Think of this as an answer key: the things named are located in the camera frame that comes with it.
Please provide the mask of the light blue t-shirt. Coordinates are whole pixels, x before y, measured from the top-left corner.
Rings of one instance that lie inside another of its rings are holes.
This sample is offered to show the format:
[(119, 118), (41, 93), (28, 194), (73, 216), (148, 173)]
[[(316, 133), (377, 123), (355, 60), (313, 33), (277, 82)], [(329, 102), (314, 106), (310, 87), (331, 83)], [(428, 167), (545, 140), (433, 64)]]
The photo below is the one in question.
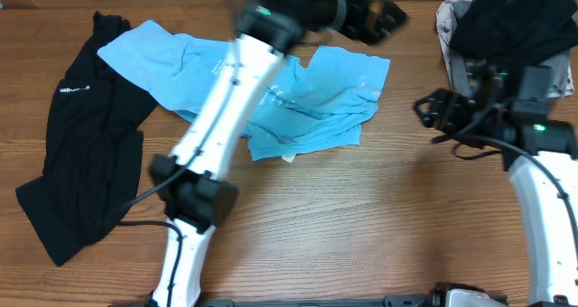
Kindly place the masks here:
[[(225, 66), (228, 44), (171, 34), (149, 20), (98, 50), (122, 77), (192, 122)], [(307, 67), (287, 58), (267, 86), (243, 136), (253, 160), (360, 143), (378, 111), (390, 61), (321, 46)]]

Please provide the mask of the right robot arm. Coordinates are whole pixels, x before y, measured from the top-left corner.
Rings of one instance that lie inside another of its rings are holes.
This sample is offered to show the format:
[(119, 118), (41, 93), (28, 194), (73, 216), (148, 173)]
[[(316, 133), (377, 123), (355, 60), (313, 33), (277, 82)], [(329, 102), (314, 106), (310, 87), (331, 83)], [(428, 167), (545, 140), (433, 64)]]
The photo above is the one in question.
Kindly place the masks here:
[(522, 214), (531, 306), (577, 304), (577, 140), (573, 126), (549, 117), (550, 69), (478, 68), (473, 97), (438, 88), (416, 100), (423, 126), (499, 154)]

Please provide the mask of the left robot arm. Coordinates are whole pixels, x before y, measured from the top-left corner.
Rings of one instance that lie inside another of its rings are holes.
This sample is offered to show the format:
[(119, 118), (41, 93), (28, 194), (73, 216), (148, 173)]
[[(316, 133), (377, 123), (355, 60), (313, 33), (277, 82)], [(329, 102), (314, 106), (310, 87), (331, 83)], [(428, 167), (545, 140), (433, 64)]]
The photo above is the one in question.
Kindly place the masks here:
[(249, 0), (235, 21), (225, 66), (196, 120), (168, 156), (156, 155), (149, 172), (165, 204), (167, 248), (159, 284), (148, 306), (193, 306), (216, 228), (230, 214), (238, 189), (226, 182), (239, 137), (287, 54), (309, 31), (330, 28), (374, 45), (408, 16), (391, 0)]

